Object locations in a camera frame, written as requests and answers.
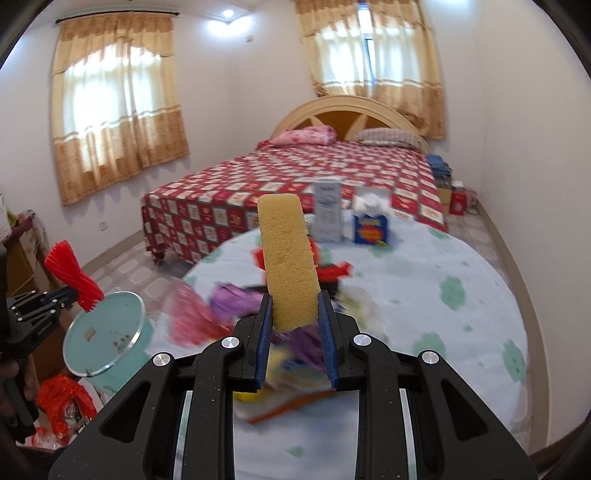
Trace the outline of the white cloud pattern tablecloth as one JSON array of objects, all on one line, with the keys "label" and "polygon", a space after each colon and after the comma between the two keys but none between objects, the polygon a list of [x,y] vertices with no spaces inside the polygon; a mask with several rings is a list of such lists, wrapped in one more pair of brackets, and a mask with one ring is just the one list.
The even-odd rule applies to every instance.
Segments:
[{"label": "white cloud pattern tablecloth", "polygon": [[[342,308],[394,351],[440,354],[506,427],[517,418],[528,340],[513,293],[468,244],[393,217],[385,247],[322,244],[342,280]],[[358,433],[356,393],[338,393],[252,425],[235,419],[239,479],[351,479]]]}]

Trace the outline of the left beige curtain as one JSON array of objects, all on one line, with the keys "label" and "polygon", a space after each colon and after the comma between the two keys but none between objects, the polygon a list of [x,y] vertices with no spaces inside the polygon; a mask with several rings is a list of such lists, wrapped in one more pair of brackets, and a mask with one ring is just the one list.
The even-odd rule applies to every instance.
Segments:
[{"label": "left beige curtain", "polygon": [[171,16],[115,12],[64,21],[52,65],[51,127],[65,206],[188,156]]}]

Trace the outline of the blue milk carton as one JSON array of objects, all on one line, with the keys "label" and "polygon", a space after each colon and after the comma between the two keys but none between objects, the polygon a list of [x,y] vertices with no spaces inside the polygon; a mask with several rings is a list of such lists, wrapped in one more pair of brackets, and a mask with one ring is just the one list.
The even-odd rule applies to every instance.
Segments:
[{"label": "blue milk carton", "polygon": [[389,244],[391,197],[386,189],[356,187],[353,195],[353,241],[360,245]]}]

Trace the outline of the wooden cabinet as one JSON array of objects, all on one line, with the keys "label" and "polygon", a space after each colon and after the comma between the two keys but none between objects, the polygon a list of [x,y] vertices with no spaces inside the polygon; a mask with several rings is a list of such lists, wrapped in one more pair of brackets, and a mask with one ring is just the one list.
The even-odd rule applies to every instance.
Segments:
[{"label": "wooden cabinet", "polygon": [[[52,292],[58,288],[58,281],[43,264],[48,240],[33,211],[15,217],[12,233],[2,244],[7,250],[7,297],[33,290]],[[66,371],[62,344],[72,320],[71,310],[63,310],[60,326],[33,352],[40,382]]]}]

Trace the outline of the yellow sponge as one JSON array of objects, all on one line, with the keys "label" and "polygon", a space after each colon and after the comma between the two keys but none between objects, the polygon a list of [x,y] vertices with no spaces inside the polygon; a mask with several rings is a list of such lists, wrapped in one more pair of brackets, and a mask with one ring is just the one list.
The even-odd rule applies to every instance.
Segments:
[{"label": "yellow sponge", "polygon": [[257,216],[273,328],[291,332],[314,324],[321,288],[300,199],[294,194],[263,195]]}]

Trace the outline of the blue folded clothes stack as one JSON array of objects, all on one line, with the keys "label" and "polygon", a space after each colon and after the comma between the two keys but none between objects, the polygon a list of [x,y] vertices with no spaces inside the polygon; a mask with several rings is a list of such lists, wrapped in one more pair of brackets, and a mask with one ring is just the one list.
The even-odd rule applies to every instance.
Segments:
[{"label": "blue folded clothes stack", "polygon": [[429,154],[426,156],[426,159],[435,178],[447,178],[452,176],[453,170],[442,156]]}]

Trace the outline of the red plastic bag on floor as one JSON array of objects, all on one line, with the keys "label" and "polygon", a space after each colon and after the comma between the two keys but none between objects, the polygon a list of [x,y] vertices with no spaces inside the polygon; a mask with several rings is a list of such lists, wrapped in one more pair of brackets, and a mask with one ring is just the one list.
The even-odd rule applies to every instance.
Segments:
[{"label": "red plastic bag on floor", "polygon": [[97,415],[88,391],[65,375],[41,382],[37,405],[46,414],[52,436],[60,446],[68,445],[80,424]]}]

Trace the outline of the bed with red checkered cover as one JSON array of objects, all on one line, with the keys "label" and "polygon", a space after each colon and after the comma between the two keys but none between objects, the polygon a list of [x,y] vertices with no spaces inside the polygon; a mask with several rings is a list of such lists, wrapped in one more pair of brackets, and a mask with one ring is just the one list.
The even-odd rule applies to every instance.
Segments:
[{"label": "bed with red checkered cover", "polygon": [[394,213],[447,229],[444,207],[424,153],[401,147],[337,141],[331,145],[270,144],[157,187],[141,200],[146,250],[159,261],[172,250],[197,263],[221,243],[257,227],[257,202],[266,194],[296,194],[314,210],[316,179],[342,181],[342,206],[356,188],[382,188]]}]

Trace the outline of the right beige curtain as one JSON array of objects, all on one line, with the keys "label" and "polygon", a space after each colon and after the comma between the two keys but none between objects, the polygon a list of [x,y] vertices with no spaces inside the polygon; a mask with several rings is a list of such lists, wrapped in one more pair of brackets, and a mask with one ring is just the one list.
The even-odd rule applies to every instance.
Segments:
[{"label": "right beige curtain", "polygon": [[298,34],[318,97],[371,98],[421,136],[447,138],[443,82],[421,1],[297,1]]}]

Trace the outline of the striped pillow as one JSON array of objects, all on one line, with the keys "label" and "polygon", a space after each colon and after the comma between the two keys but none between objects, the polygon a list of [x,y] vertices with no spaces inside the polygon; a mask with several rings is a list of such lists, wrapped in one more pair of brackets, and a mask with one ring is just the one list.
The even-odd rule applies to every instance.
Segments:
[{"label": "striped pillow", "polygon": [[392,146],[421,149],[420,139],[411,132],[393,128],[363,129],[355,137],[356,142],[370,146]]}]

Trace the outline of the teal trash bin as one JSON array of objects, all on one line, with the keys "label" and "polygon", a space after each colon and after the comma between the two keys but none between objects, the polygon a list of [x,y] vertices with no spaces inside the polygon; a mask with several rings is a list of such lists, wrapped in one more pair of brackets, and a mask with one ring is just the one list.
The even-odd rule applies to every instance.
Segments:
[{"label": "teal trash bin", "polygon": [[64,337],[63,360],[70,373],[111,397],[148,361],[152,334],[142,298],[113,292],[73,320]]}]

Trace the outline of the grey white carton box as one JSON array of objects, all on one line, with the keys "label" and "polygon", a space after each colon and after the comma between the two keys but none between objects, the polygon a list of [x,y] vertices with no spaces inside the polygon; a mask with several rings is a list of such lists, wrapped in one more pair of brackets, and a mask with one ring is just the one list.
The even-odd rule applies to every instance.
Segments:
[{"label": "grey white carton box", "polygon": [[324,177],[314,182],[314,227],[317,242],[342,241],[342,182],[339,177]]}]

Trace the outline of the red plastic brush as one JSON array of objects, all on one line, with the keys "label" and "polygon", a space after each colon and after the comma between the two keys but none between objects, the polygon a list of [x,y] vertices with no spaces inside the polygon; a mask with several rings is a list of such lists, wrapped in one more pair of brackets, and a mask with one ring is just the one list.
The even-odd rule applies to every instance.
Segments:
[{"label": "red plastic brush", "polygon": [[77,292],[77,303],[86,313],[105,298],[98,284],[82,270],[67,240],[57,242],[51,247],[44,265],[61,283]]}]

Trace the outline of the pink pillow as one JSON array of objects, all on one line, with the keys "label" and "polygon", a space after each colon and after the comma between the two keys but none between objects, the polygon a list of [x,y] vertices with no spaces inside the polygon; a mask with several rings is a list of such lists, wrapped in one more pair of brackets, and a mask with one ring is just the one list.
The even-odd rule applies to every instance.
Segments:
[{"label": "pink pillow", "polygon": [[335,129],[328,125],[308,126],[303,129],[286,130],[270,139],[277,147],[294,145],[331,145],[338,140]]}]

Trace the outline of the beige curtain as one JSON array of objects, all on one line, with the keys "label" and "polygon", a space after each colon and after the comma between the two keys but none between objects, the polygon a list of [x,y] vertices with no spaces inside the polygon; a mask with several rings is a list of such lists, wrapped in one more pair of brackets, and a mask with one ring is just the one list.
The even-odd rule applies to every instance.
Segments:
[{"label": "beige curtain", "polygon": [[421,136],[447,138],[443,82],[421,1],[297,1],[298,34],[318,97],[371,98]]},{"label": "beige curtain", "polygon": [[115,12],[64,21],[52,65],[51,127],[65,206],[188,156],[171,16]]}]

